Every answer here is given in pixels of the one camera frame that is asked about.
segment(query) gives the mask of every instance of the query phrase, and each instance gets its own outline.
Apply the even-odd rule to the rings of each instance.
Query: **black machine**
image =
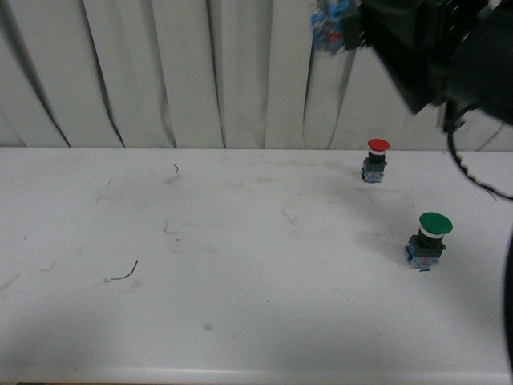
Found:
[[[513,125],[513,0],[361,0],[342,19],[345,48],[376,50],[413,113],[446,103],[452,135],[465,111],[481,109]],[[513,197],[500,193],[501,197]],[[504,326],[513,367],[513,239],[504,279]]]

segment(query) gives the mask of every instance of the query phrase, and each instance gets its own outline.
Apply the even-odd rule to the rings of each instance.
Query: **black device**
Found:
[[[472,105],[513,124],[513,1],[362,0],[358,10],[344,22],[346,49],[375,49],[414,114],[447,102],[446,122]]]

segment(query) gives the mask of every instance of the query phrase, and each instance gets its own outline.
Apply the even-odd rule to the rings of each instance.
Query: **black cable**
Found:
[[[465,108],[461,109],[460,111],[458,111],[456,114],[454,114],[454,117],[450,121],[445,123],[445,128],[447,130],[447,147],[449,147],[449,153],[452,155],[452,159],[458,166],[459,170],[470,182],[479,186],[480,188],[484,188],[492,196],[497,196],[509,201],[513,201],[512,195],[507,195],[504,192],[500,192],[496,190],[493,186],[490,186],[489,184],[483,182],[479,182],[477,179],[475,179],[475,177],[469,175],[467,166],[463,164],[463,159],[456,150],[456,146],[454,144],[454,132],[456,131],[456,123],[459,119],[461,119],[463,115],[465,115],[465,113],[467,113],[470,110],[475,110],[477,107],[478,106],[474,104],[470,104]]]
[[[509,253],[506,258],[504,272],[504,331],[506,332],[507,351],[510,355],[510,364],[513,369],[513,236]]]

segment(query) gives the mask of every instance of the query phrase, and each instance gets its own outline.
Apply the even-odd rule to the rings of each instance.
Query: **scuff mark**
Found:
[[[290,222],[290,224],[291,224],[292,226],[296,227],[296,220],[297,220],[297,219],[296,219],[295,217],[294,217],[294,219],[292,219],[292,218],[291,218],[291,217],[290,217],[290,216],[285,212],[285,210],[281,210],[281,213],[283,214],[283,216],[284,216],[285,218],[287,218],[287,221],[289,221],[289,222]]]
[[[7,290],[9,289],[9,286],[11,286],[14,281],[16,281],[18,278],[20,278],[22,276],[21,273],[18,273],[16,274],[14,277],[12,277],[9,281],[7,281],[5,284],[3,284],[2,286],[0,286],[0,291],[3,291],[3,290]]]
[[[52,270],[52,269],[54,268],[55,263],[56,263],[56,262],[52,263],[49,269],[39,270],[39,273],[49,272],[50,270]]]
[[[181,179],[181,175],[175,175],[175,176],[172,176],[168,179],[165,180],[165,184],[172,184],[172,183],[175,183],[176,181],[178,181],[178,179]]]
[[[96,203],[99,202],[100,199],[103,198],[103,193],[105,193],[105,191],[107,190],[107,188],[111,185],[111,182],[112,182],[112,178],[107,182],[107,184],[105,185],[104,188],[100,189],[98,191],[99,195],[96,197]]]
[[[166,234],[177,234],[178,233],[177,231],[169,231],[168,226],[169,226],[169,221],[166,221],[166,223],[164,225],[164,232]]]

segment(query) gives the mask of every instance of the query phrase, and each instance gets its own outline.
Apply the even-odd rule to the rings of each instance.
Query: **black wire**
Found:
[[[459,170],[463,173],[463,175],[473,184],[479,186],[480,188],[484,188],[487,192],[489,192],[492,196],[501,197],[503,199],[506,199],[508,201],[513,201],[512,195],[507,195],[504,192],[500,192],[497,189],[495,189],[493,186],[490,186],[489,184],[483,183],[475,179],[472,175],[469,175],[468,168],[465,164],[463,164],[463,159],[458,154],[458,151],[456,150],[456,146],[454,144],[454,132],[456,131],[456,123],[459,119],[465,113],[467,113],[470,110],[475,110],[478,106],[475,104],[470,104],[466,106],[465,108],[458,111],[456,114],[454,114],[454,117],[445,123],[445,127],[447,130],[447,147],[449,147],[449,153],[452,155],[452,159],[458,166]]]
[[[487,144],[489,144],[495,137],[503,130],[504,128],[504,122],[500,125],[499,129],[495,132],[494,135],[490,136],[486,142],[484,142],[477,150],[475,151],[481,151]]]
[[[134,272],[135,268],[137,267],[137,263],[139,262],[139,260],[136,260],[135,261],[135,265],[134,267],[132,268],[131,272],[128,273],[127,275],[125,275],[124,277],[121,277],[121,278],[111,278],[110,281],[118,281],[120,279],[125,279],[125,278],[128,278],[131,276],[131,274]]]

